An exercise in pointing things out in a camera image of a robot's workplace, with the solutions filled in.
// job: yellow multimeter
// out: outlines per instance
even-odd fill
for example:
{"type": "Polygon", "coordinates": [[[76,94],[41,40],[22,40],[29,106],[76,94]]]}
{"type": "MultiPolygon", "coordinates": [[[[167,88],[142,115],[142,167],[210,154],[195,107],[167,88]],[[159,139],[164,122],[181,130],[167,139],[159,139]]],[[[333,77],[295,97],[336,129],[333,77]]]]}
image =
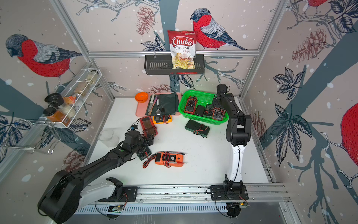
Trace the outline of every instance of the yellow multimeter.
{"type": "Polygon", "coordinates": [[[170,114],[155,115],[153,117],[154,124],[170,123],[172,121],[170,114]]]}

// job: pink tray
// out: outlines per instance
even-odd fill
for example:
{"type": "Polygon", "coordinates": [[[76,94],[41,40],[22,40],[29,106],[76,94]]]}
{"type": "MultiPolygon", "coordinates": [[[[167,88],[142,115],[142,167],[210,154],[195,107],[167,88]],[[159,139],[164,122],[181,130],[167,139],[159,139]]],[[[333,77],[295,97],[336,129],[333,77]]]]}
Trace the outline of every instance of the pink tray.
{"type": "MultiPolygon", "coordinates": [[[[155,93],[148,93],[148,99],[147,101],[145,101],[144,103],[138,103],[137,105],[137,110],[135,112],[135,115],[137,117],[145,117],[145,113],[147,112],[147,109],[148,109],[148,104],[149,104],[149,101],[150,101],[150,97],[151,95],[161,95],[161,94],[172,94],[172,92],[155,92],[155,93]]],[[[177,92],[177,95],[178,95],[178,100],[179,100],[179,103],[180,103],[180,100],[182,99],[182,94],[177,92]]],[[[181,115],[180,112],[176,112],[175,115],[173,116],[178,116],[178,115],[181,115]]]]}

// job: bird illustration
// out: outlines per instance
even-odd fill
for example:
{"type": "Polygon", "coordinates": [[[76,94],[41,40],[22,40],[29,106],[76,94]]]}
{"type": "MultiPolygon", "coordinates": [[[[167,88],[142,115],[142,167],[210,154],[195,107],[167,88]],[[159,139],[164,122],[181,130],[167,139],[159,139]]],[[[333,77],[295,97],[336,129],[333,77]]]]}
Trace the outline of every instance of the bird illustration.
{"type": "MultiPolygon", "coordinates": [[[[344,114],[341,122],[341,135],[342,143],[337,144],[333,143],[328,139],[328,135],[324,132],[322,133],[327,139],[327,147],[324,150],[328,150],[329,145],[335,145],[339,148],[344,149],[352,161],[358,166],[358,103],[351,107],[344,114]]],[[[342,173],[349,181],[349,185],[346,185],[347,188],[352,188],[352,181],[358,177],[358,173],[353,177],[348,177],[342,170],[338,170],[342,173]]]]}
{"type": "Polygon", "coordinates": [[[211,17],[210,11],[206,8],[196,9],[190,19],[193,19],[193,30],[197,32],[197,41],[205,48],[215,48],[221,46],[234,46],[241,50],[246,50],[239,46],[234,39],[211,17]]]}
{"type": "Polygon", "coordinates": [[[327,0],[299,0],[299,1],[295,2],[294,4],[297,4],[297,3],[299,3],[300,1],[305,1],[305,2],[307,2],[307,3],[308,3],[308,7],[310,7],[310,6],[316,7],[316,13],[313,15],[313,16],[315,16],[316,14],[320,14],[320,13],[321,13],[320,11],[318,11],[317,7],[320,6],[320,5],[322,5],[323,3],[325,3],[327,0]]]}
{"type": "Polygon", "coordinates": [[[82,55],[56,45],[39,43],[22,34],[10,36],[6,40],[6,48],[11,57],[17,56],[36,74],[45,77],[58,77],[59,84],[56,87],[63,86],[60,80],[61,75],[67,70],[72,72],[69,68],[70,63],[75,57],[82,55]]]}

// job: black lid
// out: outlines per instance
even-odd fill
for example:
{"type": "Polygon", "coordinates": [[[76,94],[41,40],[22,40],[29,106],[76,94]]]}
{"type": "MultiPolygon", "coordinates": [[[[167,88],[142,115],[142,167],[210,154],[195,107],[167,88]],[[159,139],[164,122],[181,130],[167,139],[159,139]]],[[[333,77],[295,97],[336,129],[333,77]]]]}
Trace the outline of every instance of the black lid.
{"type": "Polygon", "coordinates": [[[45,116],[51,116],[56,112],[56,109],[53,107],[48,107],[44,110],[44,115],[45,116]]]}
{"type": "Polygon", "coordinates": [[[51,93],[50,95],[46,96],[45,102],[50,104],[51,106],[58,107],[64,103],[64,100],[58,92],[51,93]]]}

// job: black wall basket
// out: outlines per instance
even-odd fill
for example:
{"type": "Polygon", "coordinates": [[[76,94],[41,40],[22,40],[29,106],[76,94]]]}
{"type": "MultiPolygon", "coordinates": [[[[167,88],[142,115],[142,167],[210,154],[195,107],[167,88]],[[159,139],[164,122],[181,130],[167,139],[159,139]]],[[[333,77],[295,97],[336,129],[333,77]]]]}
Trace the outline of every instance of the black wall basket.
{"type": "Polygon", "coordinates": [[[147,75],[196,75],[204,74],[204,55],[197,54],[194,58],[194,69],[173,68],[170,54],[146,55],[144,60],[144,69],[147,75]]]}

